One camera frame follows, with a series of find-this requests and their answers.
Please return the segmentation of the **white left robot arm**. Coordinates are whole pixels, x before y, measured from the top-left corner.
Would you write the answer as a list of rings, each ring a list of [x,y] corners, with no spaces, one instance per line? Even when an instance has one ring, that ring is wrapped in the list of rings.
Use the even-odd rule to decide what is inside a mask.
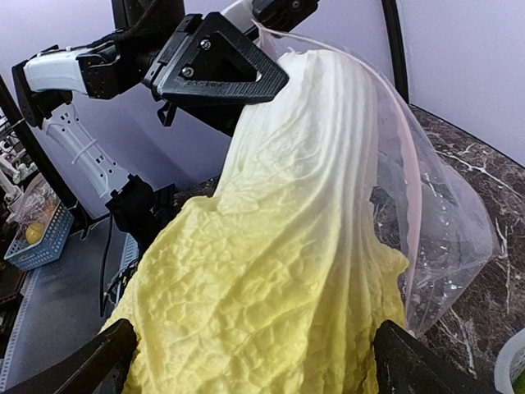
[[[145,251],[167,220],[152,187],[118,165],[80,120],[74,94],[109,100],[136,85],[162,103],[233,135],[244,107],[272,101],[288,74],[262,49],[263,29],[288,33],[315,1],[236,1],[189,14],[181,1],[115,1],[115,30],[83,47],[52,46],[11,70],[25,120],[55,140],[89,178],[118,228]]]

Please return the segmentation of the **yellow napa cabbage toy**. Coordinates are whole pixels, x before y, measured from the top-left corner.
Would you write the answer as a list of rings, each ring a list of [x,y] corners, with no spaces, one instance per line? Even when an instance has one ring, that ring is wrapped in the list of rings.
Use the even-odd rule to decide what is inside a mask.
[[[408,260],[373,227],[376,90],[341,53],[279,63],[289,82],[242,112],[214,195],[184,204],[112,313],[138,338],[127,393],[378,390]]]

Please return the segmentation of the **clear zip top bag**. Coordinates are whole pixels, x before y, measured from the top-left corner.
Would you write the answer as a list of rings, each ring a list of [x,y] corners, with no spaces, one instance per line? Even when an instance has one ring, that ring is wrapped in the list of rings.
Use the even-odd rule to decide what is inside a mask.
[[[406,328],[426,333],[463,294],[499,249],[479,194],[443,161],[388,79],[359,55],[301,34],[256,24],[261,49],[277,57],[277,40],[345,55],[375,89],[377,187],[395,206],[404,274]]]

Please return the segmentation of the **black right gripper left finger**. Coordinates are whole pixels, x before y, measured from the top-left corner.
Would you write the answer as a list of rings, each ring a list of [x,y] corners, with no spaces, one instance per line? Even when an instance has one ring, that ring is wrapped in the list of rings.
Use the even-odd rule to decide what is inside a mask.
[[[63,361],[6,392],[122,393],[136,347],[132,324],[121,318]]]

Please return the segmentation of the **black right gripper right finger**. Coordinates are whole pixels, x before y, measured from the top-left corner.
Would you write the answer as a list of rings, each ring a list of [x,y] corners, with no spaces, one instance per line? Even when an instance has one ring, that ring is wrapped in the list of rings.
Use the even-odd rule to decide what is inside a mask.
[[[439,358],[391,320],[377,329],[374,352],[380,394],[497,392]]]

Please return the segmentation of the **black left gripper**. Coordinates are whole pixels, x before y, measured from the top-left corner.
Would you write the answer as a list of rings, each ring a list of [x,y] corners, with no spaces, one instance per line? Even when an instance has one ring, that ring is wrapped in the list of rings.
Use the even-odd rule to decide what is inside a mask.
[[[290,32],[318,8],[316,1],[235,1],[207,16],[182,1],[114,1],[114,32],[77,57],[86,94],[113,99],[138,84],[161,101],[170,126],[181,109],[232,135],[246,105],[273,100],[287,73],[255,40],[256,24]]]

